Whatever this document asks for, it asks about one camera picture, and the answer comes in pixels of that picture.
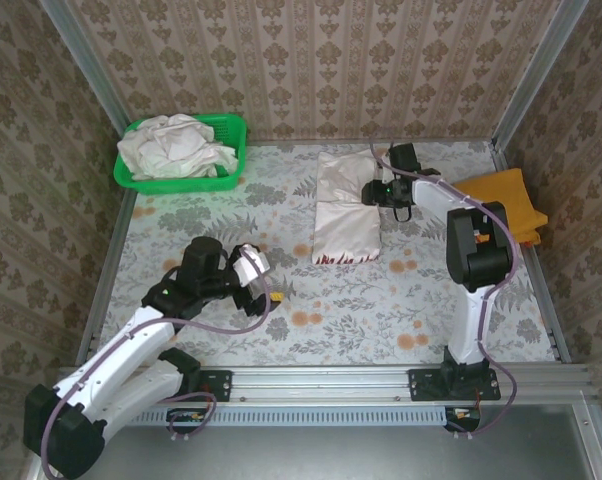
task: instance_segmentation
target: white towel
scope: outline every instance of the white towel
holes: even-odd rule
[[[340,157],[322,152],[318,163],[312,262],[375,260],[381,251],[379,210],[361,203],[363,186],[374,179],[374,157],[369,150]]]
[[[134,180],[216,177],[215,165],[234,173],[234,149],[213,140],[212,127],[179,113],[141,122],[117,146]]]

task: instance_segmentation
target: purple cable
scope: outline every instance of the purple cable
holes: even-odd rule
[[[373,138],[370,139],[370,152],[372,152],[372,156],[374,157],[374,159],[383,168],[387,168],[391,172],[394,172],[398,175],[402,175],[404,177],[416,178],[417,180],[423,180],[424,182],[432,183],[434,185],[439,185],[440,187],[444,188],[449,193],[451,193],[453,196],[457,197],[463,203],[466,203],[466,204],[478,209],[481,213],[487,215],[503,231],[506,238],[508,239],[508,243],[510,244],[510,248],[512,250],[512,268],[510,269],[508,274],[505,276],[505,278],[501,282],[499,282],[497,285],[495,285],[494,287],[489,289],[482,298],[481,311],[479,313],[479,332],[477,334],[477,346],[479,347],[479,351],[481,352],[481,354],[490,363],[494,364],[495,367],[497,367],[499,370],[501,370],[506,377],[508,377],[510,379],[510,382],[512,383],[512,393],[510,393],[510,397],[508,398],[508,401],[505,403],[505,405],[503,406],[503,408],[501,409],[499,414],[496,416],[496,418],[494,420],[492,420],[490,423],[488,423],[487,425],[485,425],[481,428],[478,428],[477,430],[475,430],[472,433],[466,432],[460,426],[453,424],[452,422],[449,422],[452,424],[452,426],[461,430],[462,433],[465,433],[466,436],[479,435],[481,433],[484,433],[484,432],[490,430],[501,420],[501,418],[503,418],[503,416],[508,412],[508,410],[510,410],[510,407],[514,403],[514,399],[517,396],[518,387],[517,387],[517,382],[514,378],[514,375],[512,375],[512,373],[506,367],[504,367],[502,364],[500,364],[494,358],[492,358],[490,356],[490,354],[488,354],[488,352],[485,350],[485,347],[483,346],[483,330],[485,327],[485,320],[486,320],[485,317],[486,317],[486,313],[488,310],[488,299],[490,298],[490,296],[497,293],[505,284],[507,284],[514,277],[514,275],[517,271],[517,268],[519,267],[519,256],[517,255],[517,248],[516,248],[517,244],[514,240],[514,237],[510,233],[510,230],[508,229],[507,225],[505,223],[503,223],[499,217],[497,217],[494,213],[492,213],[490,210],[485,208],[480,202],[476,201],[469,195],[466,195],[465,193],[457,190],[452,185],[445,182],[442,178],[435,179],[435,178],[429,177],[427,175],[420,175],[418,173],[408,172],[406,170],[400,170],[398,168],[394,168],[391,165],[388,165],[386,162],[383,161],[383,159],[379,158],[377,156],[376,152],[374,151]]]
[[[75,393],[77,393],[81,388],[83,388],[85,382],[103,364],[103,362],[105,362],[108,359],[108,357],[110,357],[110,355],[112,355],[121,345],[123,345],[125,342],[127,342],[134,335],[139,333],[144,328],[147,328],[151,325],[155,325],[157,323],[172,323],[174,325],[183,325],[185,327],[189,327],[189,326],[198,327],[203,330],[207,330],[208,332],[221,333],[221,334],[226,334],[226,335],[243,335],[245,333],[250,333],[250,332],[256,330],[257,328],[259,328],[261,325],[263,325],[265,323],[266,319],[268,318],[268,314],[270,313],[270,307],[272,305],[272,302],[270,300],[270,287],[267,284],[267,282],[265,281],[265,277],[263,276],[263,273],[261,272],[261,270],[259,270],[259,266],[256,264],[256,262],[254,260],[252,260],[250,258],[250,256],[243,251],[243,249],[241,249],[241,255],[243,256],[243,258],[245,258],[248,261],[248,263],[252,266],[252,268],[254,268],[255,272],[257,273],[257,276],[259,277],[259,281],[261,282],[261,285],[263,287],[263,293],[265,295],[265,310],[263,312],[263,316],[261,317],[261,319],[258,322],[256,322],[254,325],[251,325],[249,327],[241,328],[238,330],[229,330],[226,328],[218,328],[218,327],[213,327],[212,325],[206,325],[205,323],[193,322],[190,320],[183,320],[181,318],[155,318],[153,320],[148,320],[147,322],[140,323],[139,325],[134,327],[132,330],[130,330],[128,335],[121,337],[117,342],[112,344],[105,351],[105,353],[97,361],[95,361],[94,364],[90,368],[88,368],[86,370],[86,372],[81,376],[81,378],[79,378],[79,380],[77,380],[77,382],[74,385],[72,385],[70,390],[68,390],[68,393],[66,393],[63,396],[63,398],[59,401],[59,403],[57,403],[56,407],[54,407],[54,409],[52,410],[52,413],[50,414],[50,418],[48,418],[48,422],[46,423],[45,429],[43,430],[43,436],[41,437],[41,468],[43,469],[43,473],[48,478],[48,480],[63,480],[65,478],[65,477],[61,477],[61,476],[57,477],[56,475],[54,475],[52,473],[52,470],[50,470],[50,464],[48,462],[48,444],[50,442],[50,433],[52,432],[52,426],[54,425],[54,422],[56,421],[57,417],[59,416],[59,412],[64,407],[64,405],[66,403],[68,403],[70,398],[72,398],[72,396]],[[180,397],[173,397],[168,400],[169,401],[178,401],[178,400],[183,399],[182,397],[189,398],[187,395],[182,395]],[[210,412],[210,414],[206,418],[207,419],[211,418],[212,413],[213,412]],[[202,422],[201,425],[199,425],[199,428],[197,429],[197,431],[200,431],[201,427],[203,427],[205,425],[204,422]]]
[[[195,428],[194,430],[192,430],[192,432],[188,433],[187,434],[188,436],[192,436],[192,435],[196,435],[197,433],[200,433],[201,430],[203,430],[203,427],[205,427],[208,424],[208,422],[212,419],[212,415],[214,415],[214,412],[217,409],[217,397],[215,397],[214,394],[208,393],[208,392],[194,392],[194,393],[186,393],[185,395],[179,395],[178,397],[166,398],[164,400],[165,403],[172,403],[172,402],[180,402],[181,400],[188,400],[190,398],[196,398],[196,397],[205,397],[205,398],[212,400],[212,407],[210,408],[210,411],[205,416],[205,418],[203,420],[201,420],[201,423],[199,424],[199,426],[197,428]],[[181,418],[186,415],[189,415],[189,414],[182,413],[182,414],[177,414],[177,415],[172,416],[172,418],[170,419],[170,423],[168,424],[168,431],[171,434],[179,435],[177,432],[174,431],[174,421],[177,418]]]

